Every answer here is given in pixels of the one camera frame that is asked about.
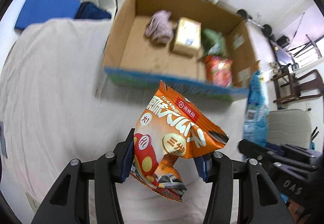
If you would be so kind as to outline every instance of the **brown wooden chair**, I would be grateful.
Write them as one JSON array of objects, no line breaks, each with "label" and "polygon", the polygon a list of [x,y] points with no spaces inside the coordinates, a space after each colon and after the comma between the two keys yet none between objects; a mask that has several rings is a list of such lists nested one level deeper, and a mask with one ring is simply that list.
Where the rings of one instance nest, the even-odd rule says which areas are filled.
[{"label": "brown wooden chair", "polygon": [[[311,74],[315,74],[315,79],[307,82],[301,83],[303,79],[308,77]],[[289,86],[290,87],[290,95],[281,97],[280,89],[278,80],[284,77],[288,77],[288,82],[281,85],[280,88]],[[321,75],[319,74],[318,70],[312,70],[305,74],[304,76],[301,76],[300,78],[296,78],[294,73],[285,72],[281,75],[274,76],[271,81],[275,84],[276,89],[276,96],[277,99],[274,100],[274,103],[281,103],[281,104],[287,104],[290,102],[298,101],[298,100],[306,100],[306,99],[312,99],[312,98],[319,98],[323,96],[324,93],[324,84],[323,79]],[[307,96],[301,96],[302,92],[310,91],[310,90],[318,90],[318,94],[314,95],[307,95]]]}]

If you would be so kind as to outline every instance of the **bolt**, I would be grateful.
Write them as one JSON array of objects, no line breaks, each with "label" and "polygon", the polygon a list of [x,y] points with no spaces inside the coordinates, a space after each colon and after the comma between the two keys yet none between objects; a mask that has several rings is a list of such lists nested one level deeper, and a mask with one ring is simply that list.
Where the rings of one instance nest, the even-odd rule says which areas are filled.
[{"label": "bolt", "polygon": [[214,152],[214,157],[215,158],[222,158],[223,154],[221,152]]},{"label": "bolt", "polygon": [[70,162],[71,166],[76,166],[77,164],[79,164],[79,160],[78,159],[73,159]]},{"label": "bolt", "polygon": [[279,162],[275,162],[273,165],[276,166],[276,167],[280,167],[280,166],[282,166],[282,164],[279,163]]},{"label": "bolt", "polygon": [[258,161],[257,160],[255,160],[255,159],[250,159],[249,161],[248,161],[251,165],[253,165],[253,166],[256,166],[257,164],[258,164]]},{"label": "bolt", "polygon": [[108,152],[105,154],[106,158],[113,158],[115,156],[115,154],[113,152]]}]

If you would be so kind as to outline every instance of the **orange food packet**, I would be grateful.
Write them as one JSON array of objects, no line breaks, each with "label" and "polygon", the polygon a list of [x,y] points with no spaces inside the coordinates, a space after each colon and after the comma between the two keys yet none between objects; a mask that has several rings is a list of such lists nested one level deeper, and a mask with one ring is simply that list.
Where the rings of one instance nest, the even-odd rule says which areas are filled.
[{"label": "orange food packet", "polygon": [[227,135],[190,101],[162,81],[137,121],[131,175],[161,195],[182,201],[187,190],[173,167],[223,148]]}]

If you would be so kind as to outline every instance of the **red snack bag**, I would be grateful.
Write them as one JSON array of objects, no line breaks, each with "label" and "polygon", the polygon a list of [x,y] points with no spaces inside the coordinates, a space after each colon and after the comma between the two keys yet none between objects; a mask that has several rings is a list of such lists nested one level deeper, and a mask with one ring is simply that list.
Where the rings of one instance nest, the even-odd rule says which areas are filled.
[{"label": "red snack bag", "polygon": [[223,148],[227,135],[181,94],[162,81],[138,120],[131,175],[161,195],[182,201],[187,190],[173,167]]},{"label": "red snack bag", "polygon": [[232,60],[216,56],[207,56],[204,62],[206,64],[206,77],[208,83],[223,88],[232,84]]}]

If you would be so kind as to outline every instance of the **open cardboard box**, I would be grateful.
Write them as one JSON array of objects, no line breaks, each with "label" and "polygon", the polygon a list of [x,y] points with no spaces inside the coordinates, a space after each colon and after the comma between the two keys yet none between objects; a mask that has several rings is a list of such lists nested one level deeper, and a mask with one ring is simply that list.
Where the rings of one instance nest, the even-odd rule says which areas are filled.
[{"label": "open cardboard box", "polygon": [[[197,57],[170,52],[170,45],[154,45],[145,36],[152,15],[170,11],[171,20],[187,17],[201,28],[222,32],[233,60],[233,87],[205,83],[205,65]],[[180,93],[234,101],[248,95],[248,81],[258,69],[255,54],[242,18],[203,0],[126,0],[113,22],[102,65],[117,85],[158,87],[163,80]]]}]

